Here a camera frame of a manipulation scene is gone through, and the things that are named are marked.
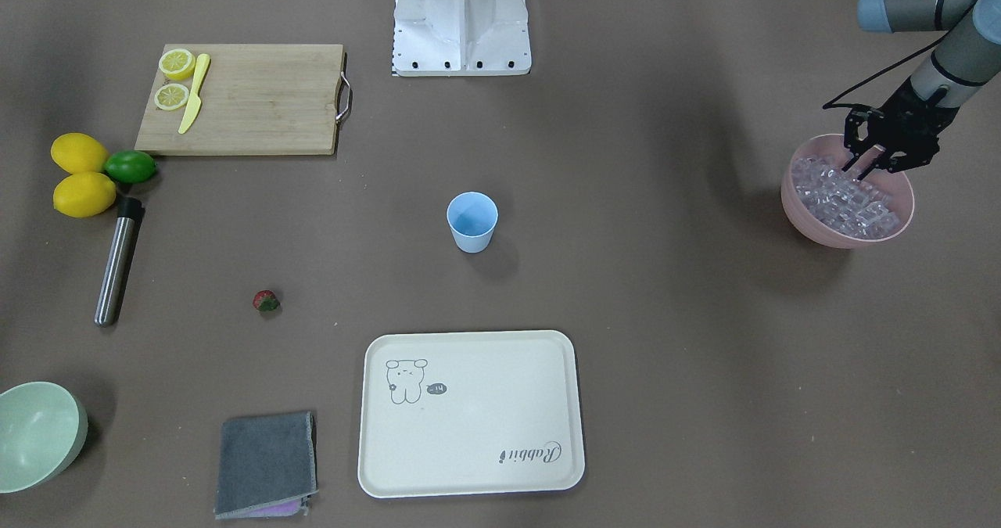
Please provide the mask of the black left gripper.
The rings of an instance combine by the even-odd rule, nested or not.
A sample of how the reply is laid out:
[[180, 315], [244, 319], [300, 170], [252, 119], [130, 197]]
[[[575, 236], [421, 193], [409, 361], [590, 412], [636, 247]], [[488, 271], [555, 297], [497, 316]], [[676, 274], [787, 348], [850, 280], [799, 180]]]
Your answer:
[[923, 97], [907, 80], [878, 108], [853, 105], [845, 122], [843, 171], [848, 173], [857, 162], [857, 179], [864, 181], [874, 171], [925, 167], [939, 151], [940, 133], [958, 112], [957, 106], [942, 105], [954, 89], [934, 83], [931, 94]]

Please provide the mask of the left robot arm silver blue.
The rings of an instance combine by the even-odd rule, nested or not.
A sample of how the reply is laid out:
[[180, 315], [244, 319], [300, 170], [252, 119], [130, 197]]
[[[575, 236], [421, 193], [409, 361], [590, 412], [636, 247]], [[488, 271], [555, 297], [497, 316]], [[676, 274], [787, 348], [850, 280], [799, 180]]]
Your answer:
[[898, 173], [926, 167], [940, 134], [960, 108], [998, 75], [1000, 0], [858, 0], [865, 31], [936, 32], [914, 72], [878, 106], [853, 103], [844, 146], [851, 169], [872, 148], [878, 154], [860, 171]]

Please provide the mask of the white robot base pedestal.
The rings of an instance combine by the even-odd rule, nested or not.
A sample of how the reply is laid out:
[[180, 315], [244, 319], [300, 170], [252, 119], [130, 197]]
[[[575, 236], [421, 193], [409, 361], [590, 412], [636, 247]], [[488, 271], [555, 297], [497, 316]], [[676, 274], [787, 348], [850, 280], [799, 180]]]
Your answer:
[[500, 77], [530, 72], [526, 0], [394, 0], [391, 72]]

